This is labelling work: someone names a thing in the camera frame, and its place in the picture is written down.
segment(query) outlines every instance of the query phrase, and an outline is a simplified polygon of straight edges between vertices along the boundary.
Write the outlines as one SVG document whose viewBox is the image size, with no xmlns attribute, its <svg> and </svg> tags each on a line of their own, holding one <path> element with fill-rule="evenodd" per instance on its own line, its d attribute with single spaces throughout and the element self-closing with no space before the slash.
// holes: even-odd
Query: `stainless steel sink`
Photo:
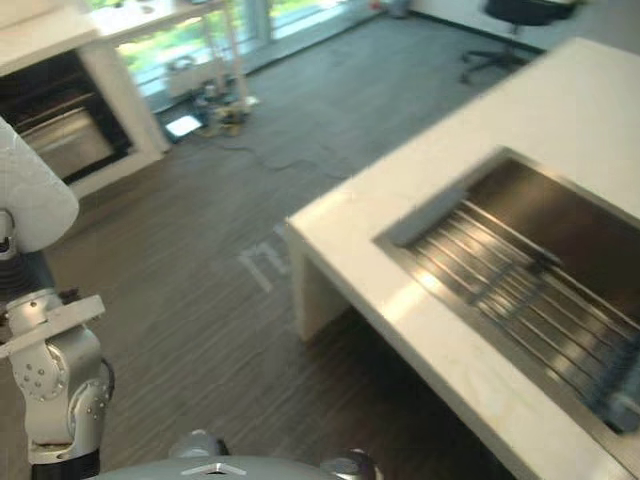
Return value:
<svg viewBox="0 0 640 480">
<path fill-rule="evenodd" d="M 638 219 L 503 149 L 377 241 L 640 474 Z"/>
</svg>

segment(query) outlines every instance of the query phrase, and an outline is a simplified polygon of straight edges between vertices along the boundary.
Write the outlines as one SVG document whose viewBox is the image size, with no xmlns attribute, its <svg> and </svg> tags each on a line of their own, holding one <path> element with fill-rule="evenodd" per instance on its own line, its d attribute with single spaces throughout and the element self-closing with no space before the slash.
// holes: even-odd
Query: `oven door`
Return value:
<svg viewBox="0 0 640 480">
<path fill-rule="evenodd" d="M 41 123 L 21 137 L 62 179 L 114 153 L 83 107 Z"/>
</svg>

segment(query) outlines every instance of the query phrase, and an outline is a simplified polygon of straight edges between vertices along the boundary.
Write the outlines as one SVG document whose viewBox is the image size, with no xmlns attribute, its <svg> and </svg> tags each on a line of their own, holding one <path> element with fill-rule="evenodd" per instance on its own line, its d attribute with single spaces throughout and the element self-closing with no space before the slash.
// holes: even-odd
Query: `dark wooden floor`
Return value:
<svg viewBox="0 0 640 480">
<path fill-rule="evenodd" d="M 481 443 L 356 312 L 303 345 L 290 279 L 256 249 L 286 265 L 284 217 L 496 83 L 499 72 L 457 83 L 460 53 L 487 47 L 499 48 L 421 19 L 375 20 L 251 77 L 264 104 L 242 136 L 191 137 L 83 200 L 47 256 L 61 288 L 107 306 L 92 327 L 118 375 L 105 469 L 160 459 L 206 428 L 238 454 L 315 463 L 360 447 L 389 479 L 489 478 Z M 0 475 L 27 478 L 6 363 L 0 382 Z"/>
</svg>

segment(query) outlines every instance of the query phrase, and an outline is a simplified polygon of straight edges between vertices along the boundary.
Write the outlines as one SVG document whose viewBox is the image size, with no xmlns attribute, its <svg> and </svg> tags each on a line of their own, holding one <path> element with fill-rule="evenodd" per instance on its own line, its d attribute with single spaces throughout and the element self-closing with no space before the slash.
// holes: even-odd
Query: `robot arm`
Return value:
<svg viewBox="0 0 640 480">
<path fill-rule="evenodd" d="M 2 119 L 0 167 L 0 311 L 12 333 L 0 359 L 25 399 L 32 478 L 93 477 L 113 376 L 84 323 L 104 306 L 98 296 L 63 302 L 39 252 L 73 223 L 78 203 Z"/>
</svg>

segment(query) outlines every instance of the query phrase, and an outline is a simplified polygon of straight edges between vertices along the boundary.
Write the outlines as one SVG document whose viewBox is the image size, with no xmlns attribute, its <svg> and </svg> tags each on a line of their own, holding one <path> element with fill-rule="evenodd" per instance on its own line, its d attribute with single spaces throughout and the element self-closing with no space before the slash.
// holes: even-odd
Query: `oven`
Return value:
<svg viewBox="0 0 640 480">
<path fill-rule="evenodd" d="M 1 78 L 0 115 L 67 184 L 126 157 L 131 148 L 73 51 Z"/>
</svg>

